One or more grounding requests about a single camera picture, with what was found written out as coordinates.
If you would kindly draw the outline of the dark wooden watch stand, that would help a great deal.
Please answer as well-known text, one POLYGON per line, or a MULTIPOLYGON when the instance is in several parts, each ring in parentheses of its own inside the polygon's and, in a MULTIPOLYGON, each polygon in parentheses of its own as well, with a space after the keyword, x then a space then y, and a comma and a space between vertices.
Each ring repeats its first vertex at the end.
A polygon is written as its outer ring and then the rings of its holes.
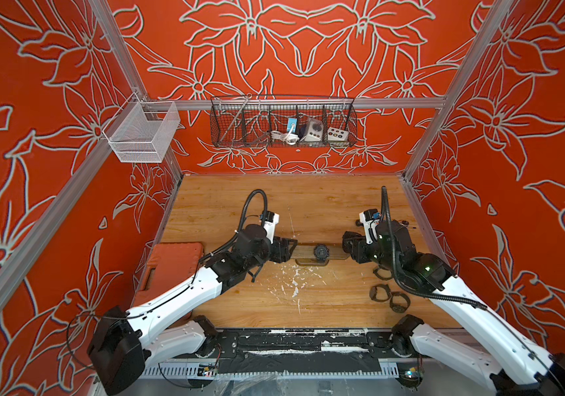
POLYGON ((349 254, 337 244, 298 244, 291 256, 291 260, 300 267, 325 267, 331 261, 348 258, 349 254))

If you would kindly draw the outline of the black digital sport watch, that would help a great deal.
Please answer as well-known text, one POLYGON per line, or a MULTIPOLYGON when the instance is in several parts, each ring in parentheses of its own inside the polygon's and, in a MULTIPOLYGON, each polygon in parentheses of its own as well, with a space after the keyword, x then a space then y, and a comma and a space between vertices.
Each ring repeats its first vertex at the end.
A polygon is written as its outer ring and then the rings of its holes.
POLYGON ((313 255, 317 262, 328 262, 330 258, 330 249, 325 244, 317 244, 313 250, 313 255))

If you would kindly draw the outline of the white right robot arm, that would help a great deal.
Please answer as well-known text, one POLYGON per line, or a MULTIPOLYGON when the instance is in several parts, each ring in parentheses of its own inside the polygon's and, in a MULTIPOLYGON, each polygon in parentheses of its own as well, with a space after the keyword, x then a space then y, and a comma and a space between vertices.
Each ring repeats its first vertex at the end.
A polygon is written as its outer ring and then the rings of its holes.
POLYGON ((391 272, 408 295, 430 300, 485 349, 443 335, 408 314, 391 330, 396 355, 429 356, 497 395, 564 395, 565 354, 552 354, 523 336, 481 300, 444 260, 419 252, 409 230, 387 208, 364 211, 362 233, 346 231, 342 249, 357 263, 391 272))

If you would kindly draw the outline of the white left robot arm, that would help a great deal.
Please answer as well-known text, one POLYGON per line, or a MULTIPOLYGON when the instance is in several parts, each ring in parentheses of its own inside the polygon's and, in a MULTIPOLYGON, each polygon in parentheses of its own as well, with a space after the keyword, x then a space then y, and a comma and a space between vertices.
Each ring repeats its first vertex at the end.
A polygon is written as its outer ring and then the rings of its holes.
POLYGON ((266 262, 289 261, 297 240, 275 235, 278 222, 277 214, 266 213, 259 224, 238 230, 229 248, 205 259, 187 280, 142 305, 103 315, 87 354, 105 393, 120 394, 150 366, 193 354, 215 338, 216 329, 203 316, 174 324, 246 277, 257 277, 266 262))

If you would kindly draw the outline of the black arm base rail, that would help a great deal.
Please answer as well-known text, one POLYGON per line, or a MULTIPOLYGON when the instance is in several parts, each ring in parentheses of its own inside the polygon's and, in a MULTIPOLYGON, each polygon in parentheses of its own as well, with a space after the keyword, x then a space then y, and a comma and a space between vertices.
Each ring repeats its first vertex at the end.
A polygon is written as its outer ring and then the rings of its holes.
POLYGON ((415 352, 397 355, 391 331, 383 328, 225 328, 197 352, 162 363, 175 376, 178 366, 199 364, 192 379, 280 378, 396 379, 420 367, 415 352))

